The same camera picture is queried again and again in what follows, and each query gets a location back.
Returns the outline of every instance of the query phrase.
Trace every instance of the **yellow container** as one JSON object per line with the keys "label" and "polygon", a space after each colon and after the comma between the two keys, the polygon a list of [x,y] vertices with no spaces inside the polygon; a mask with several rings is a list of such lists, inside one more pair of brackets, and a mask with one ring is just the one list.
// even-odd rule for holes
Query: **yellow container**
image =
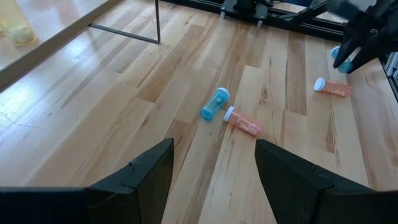
{"label": "yellow container", "polygon": [[0,1],[0,29],[15,46],[35,42],[37,36],[15,0]]}

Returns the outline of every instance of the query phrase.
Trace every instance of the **wooden table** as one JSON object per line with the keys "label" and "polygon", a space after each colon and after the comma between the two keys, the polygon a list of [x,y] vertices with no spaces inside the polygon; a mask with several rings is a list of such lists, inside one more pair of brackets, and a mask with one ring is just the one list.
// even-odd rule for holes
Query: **wooden table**
{"label": "wooden table", "polygon": [[[103,19],[155,37],[152,2],[131,4]],[[160,45],[88,28],[0,94],[0,183],[90,185],[174,138],[163,223],[274,223],[255,139],[223,121],[234,105],[264,125],[261,138],[398,189],[398,105],[377,60],[347,76],[332,69],[334,42],[164,2],[160,18]],[[354,92],[315,93],[318,77]],[[206,122],[198,112],[221,86],[231,99]]]}

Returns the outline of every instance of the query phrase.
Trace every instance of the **white bottle cap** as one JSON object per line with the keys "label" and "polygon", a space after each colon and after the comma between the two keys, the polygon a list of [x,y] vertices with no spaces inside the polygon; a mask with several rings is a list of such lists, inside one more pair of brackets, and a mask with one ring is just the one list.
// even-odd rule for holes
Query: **white bottle cap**
{"label": "white bottle cap", "polygon": [[226,111],[226,114],[224,116],[224,121],[228,122],[229,117],[231,116],[232,111],[234,111],[234,109],[235,109],[235,107],[233,107],[233,106],[229,107],[228,111]]}
{"label": "white bottle cap", "polygon": [[313,89],[315,91],[321,91],[325,87],[325,84],[326,84],[326,80],[324,78],[318,78],[313,86]]}

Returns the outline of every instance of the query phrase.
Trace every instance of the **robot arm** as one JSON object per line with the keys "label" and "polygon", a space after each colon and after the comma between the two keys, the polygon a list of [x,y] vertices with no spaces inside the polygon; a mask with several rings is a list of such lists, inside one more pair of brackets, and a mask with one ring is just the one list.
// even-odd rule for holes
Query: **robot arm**
{"label": "robot arm", "polygon": [[349,73],[374,58],[398,51],[398,0],[378,0],[362,11],[347,0],[329,1],[329,11],[349,20],[333,64],[339,67],[358,47]]}

